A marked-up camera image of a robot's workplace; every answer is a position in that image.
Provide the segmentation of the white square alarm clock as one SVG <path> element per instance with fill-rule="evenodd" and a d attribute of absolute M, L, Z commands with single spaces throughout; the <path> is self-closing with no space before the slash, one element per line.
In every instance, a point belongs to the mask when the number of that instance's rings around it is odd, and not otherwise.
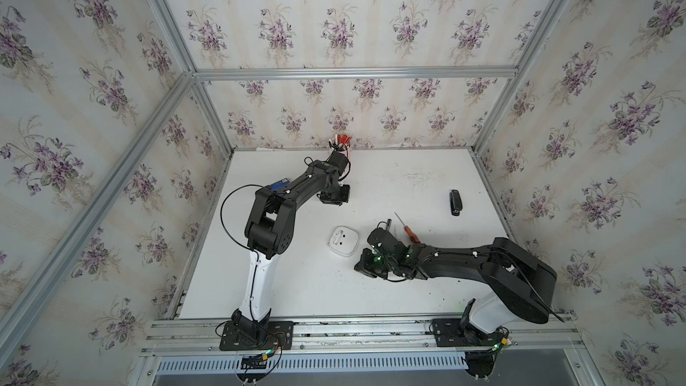
<path fill-rule="evenodd" d="M 328 248 L 341 257 L 352 257 L 357 250 L 359 234 L 346 226 L 337 227 L 330 237 Z"/>

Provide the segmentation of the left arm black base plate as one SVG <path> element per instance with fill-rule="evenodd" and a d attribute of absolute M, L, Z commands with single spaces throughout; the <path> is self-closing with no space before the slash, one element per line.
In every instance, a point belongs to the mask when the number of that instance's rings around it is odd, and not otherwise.
<path fill-rule="evenodd" d="M 290 321 L 269 321 L 264 325 L 228 321 L 220 333 L 219 350 L 290 350 L 294 326 Z"/>

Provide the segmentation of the orange handled screwdriver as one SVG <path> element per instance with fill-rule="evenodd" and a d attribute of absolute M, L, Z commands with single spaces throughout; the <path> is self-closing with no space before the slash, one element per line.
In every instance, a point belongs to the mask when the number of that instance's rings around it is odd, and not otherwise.
<path fill-rule="evenodd" d="M 401 218 L 398 214 L 395 214 L 395 216 L 396 216 L 396 218 L 398 219 L 398 221 L 402 224 L 403 229 L 404 229 L 405 233 L 407 234 L 407 237 L 409 237 L 410 241 L 411 241 L 413 244 L 420 244 L 420 243 L 421 243 L 421 240 L 420 240 L 420 239 L 418 238 L 418 236 L 412 231 L 412 229 L 411 229 L 409 226 L 406 225 L 406 223 L 402 220 L 402 218 Z"/>

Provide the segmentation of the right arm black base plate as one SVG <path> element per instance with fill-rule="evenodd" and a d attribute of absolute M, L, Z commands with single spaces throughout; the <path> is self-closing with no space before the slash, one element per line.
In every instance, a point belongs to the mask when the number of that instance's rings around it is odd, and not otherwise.
<path fill-rule="evenodd" d="M 507 344 L 509 337 L 509 330 L 504 327 L 485 333 L 459 317 L 432 319 L 429 332 L 440 348 L 500 348 Z"/>

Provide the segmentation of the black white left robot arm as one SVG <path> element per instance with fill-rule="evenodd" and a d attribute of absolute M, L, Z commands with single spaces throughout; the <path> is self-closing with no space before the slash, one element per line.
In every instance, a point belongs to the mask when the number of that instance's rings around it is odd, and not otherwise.
<path fill-rule="evenodd" d="M 261 341 L 267 334 L 276 266 L 294 238 L 298 209 L 312 197 L 325 205 L 347 203 L 350 186 L 342 181 L 349 165 L 346 155 L 333 152 L 324 160 L 308 162 L 307 169 L 292 182 L 255 192 L 244 232 L 247 243 L 243 248 L 250 259 L 248 282 L 243 301 L 232 314 L 233 325 L 252 341 Z"/>

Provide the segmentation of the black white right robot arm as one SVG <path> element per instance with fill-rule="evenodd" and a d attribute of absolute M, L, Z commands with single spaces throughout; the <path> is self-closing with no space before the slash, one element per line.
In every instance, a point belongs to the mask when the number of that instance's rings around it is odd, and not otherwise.
<path fill-rule="evenodd" d="M 544 325 L 553 314 L 557 273 L 541 259 L 508 238 L 476 248 L 409 246 L 384 230 L 372 232 L 355 271 L 376 279 L 395 275 L 402 280 L 450 278 L 485 284 L 489 294 L 470 302 L 464 311 L 469 327 L 491 334 L 516 319 Z"/>

